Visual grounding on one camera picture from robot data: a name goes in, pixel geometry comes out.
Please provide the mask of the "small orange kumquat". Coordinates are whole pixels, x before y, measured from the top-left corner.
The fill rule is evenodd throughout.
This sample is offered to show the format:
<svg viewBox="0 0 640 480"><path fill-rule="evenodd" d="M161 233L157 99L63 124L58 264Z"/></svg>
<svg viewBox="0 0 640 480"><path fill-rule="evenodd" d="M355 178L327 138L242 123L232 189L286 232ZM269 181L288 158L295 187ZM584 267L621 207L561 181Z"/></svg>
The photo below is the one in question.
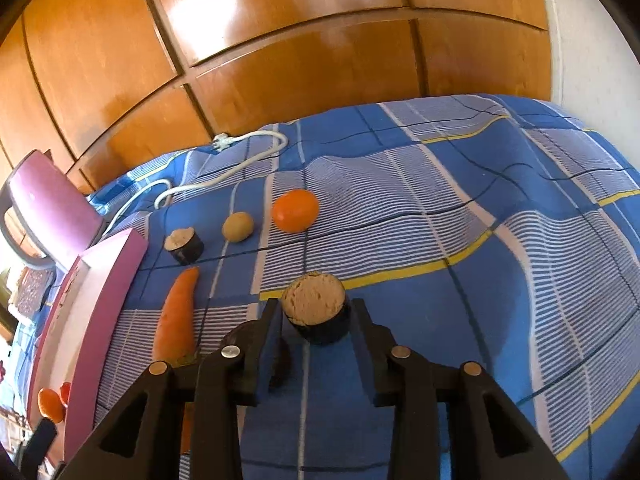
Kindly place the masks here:
<svg viewBox="0 0 640 480"><path fill-rule="evenodd" d="M58 393L50 388L42 388L37 396L40 414L59 424L65 418L65 406Z"/></svg>

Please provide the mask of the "red cherry tomato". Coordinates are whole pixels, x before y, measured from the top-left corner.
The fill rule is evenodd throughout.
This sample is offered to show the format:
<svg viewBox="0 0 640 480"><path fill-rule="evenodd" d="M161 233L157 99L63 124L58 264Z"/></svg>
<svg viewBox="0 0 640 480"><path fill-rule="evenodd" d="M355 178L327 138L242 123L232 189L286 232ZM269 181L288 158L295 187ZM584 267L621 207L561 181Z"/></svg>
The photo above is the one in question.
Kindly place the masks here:
<svg viewBox="0 0 640 480"><path fill-rule="evenodd" d="M60 396L60 400L64 408L67 408L68 400L70 400L70 382L64 382L60 387L60 390L58 390L58 395Z"/></svg>

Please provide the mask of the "pink shallow cardboard box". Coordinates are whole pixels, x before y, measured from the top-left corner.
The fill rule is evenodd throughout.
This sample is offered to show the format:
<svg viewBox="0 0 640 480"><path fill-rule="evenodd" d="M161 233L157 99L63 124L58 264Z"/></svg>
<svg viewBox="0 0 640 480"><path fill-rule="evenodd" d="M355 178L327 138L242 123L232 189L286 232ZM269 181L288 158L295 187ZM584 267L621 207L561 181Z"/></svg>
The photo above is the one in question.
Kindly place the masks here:
<svg viewBox="0 0 640 480"><path fill-rule="evenodd" d="M65 418L47 458L70 460L91 434L102 370L129 287L148 249L123 230L78 256L64 276L40 337L28 388L27 419L41 419L38 392L70 383Z"/></svg>

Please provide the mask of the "orange carrot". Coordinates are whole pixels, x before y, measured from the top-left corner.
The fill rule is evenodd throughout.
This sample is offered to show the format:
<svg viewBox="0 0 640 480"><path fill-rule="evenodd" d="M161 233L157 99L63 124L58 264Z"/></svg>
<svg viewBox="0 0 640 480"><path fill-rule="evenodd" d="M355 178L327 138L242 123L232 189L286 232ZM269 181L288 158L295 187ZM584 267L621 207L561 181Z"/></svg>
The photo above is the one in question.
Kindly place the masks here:
<svg viewBox="0 0 640 480"><path fill-rule="evenodd" d="M165 361L172 368L196 361L194 337L194 292L200 270L187 268L172 284L157 322L152 360Z"/></svg>

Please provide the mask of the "silver ornate tissue box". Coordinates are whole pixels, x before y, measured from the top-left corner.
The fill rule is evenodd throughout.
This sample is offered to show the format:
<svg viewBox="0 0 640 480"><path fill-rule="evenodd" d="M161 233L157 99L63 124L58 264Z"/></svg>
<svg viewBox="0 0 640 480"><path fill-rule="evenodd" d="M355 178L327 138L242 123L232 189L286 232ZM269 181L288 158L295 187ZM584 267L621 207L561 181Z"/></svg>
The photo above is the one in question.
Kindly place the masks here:
<svg viewBox="0 0 640 480"><path fill-rule="evenodd" d="M41 309L54 279L55 270L36 270L25 266L13 294L13 305L17 312L24 318L33 318Z"/></svg>

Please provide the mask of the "blue plaid tablecloth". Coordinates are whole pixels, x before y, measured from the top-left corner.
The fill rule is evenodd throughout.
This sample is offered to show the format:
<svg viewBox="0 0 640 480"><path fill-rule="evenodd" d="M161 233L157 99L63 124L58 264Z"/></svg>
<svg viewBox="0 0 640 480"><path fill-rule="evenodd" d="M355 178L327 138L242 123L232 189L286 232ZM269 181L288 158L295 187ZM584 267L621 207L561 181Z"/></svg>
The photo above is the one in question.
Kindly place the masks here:
<svg viewBox="0 0 640 480"><path fill-rule="evenodd" d="M541 432L573 479L638 477L639 175L554 105L447 96L354 106L272 125L272 136L170 153L93 197L149 249L115 326L96 414L149 361L152 325L179 272L163 248L201 237L195 333L226 330L299 276L335 275L375 322L427 359L477 360ZM303 188L314 224L280 231L275 200ZM221 233L248 212L241 243Z"/></svg>

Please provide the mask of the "pink electric kettle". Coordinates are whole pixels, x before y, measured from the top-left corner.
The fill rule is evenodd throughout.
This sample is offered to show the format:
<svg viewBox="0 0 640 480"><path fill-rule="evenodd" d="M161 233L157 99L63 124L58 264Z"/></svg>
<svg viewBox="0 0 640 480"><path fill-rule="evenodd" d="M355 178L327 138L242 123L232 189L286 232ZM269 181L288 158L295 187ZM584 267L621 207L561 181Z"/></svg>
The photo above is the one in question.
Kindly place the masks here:
<svg viewBox="0 0 640 480"><path fill-rule="evenodd" d="M69 271L76 258L96 244L105 230L104 219L43 152L29 152L1 188L1 212L13 210L34 245L35 257L14 240L6 222L1 234L25 266L35 270Z"/></svg>

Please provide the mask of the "brown kiwi fruit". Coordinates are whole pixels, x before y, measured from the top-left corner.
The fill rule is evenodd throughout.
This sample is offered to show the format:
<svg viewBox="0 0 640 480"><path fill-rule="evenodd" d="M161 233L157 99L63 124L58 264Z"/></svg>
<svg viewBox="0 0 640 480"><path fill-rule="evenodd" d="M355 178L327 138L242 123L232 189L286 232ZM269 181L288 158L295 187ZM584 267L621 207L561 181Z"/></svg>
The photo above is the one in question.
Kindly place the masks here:
<svg viewBox="0 0 640 480"><path fill-rule="evenodd" d="M246 211L238 211L224 220L221 228L222 236L229 243L241 243L254 232L253 217Z"/></svg>

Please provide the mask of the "small orange tangerine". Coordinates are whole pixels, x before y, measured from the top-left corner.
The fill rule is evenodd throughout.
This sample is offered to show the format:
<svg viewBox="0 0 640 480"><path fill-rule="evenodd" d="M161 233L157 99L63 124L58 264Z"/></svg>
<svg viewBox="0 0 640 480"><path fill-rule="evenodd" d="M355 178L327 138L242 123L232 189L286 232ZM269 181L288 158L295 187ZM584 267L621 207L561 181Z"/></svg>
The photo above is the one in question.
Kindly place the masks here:
<svg viewBox="0 0 640 480"><path fill-rule="evenodd" d="M273 202L271 218L280 231L299 233L314 224L319 212L320 204L314 193L296 188Z"/></svg>

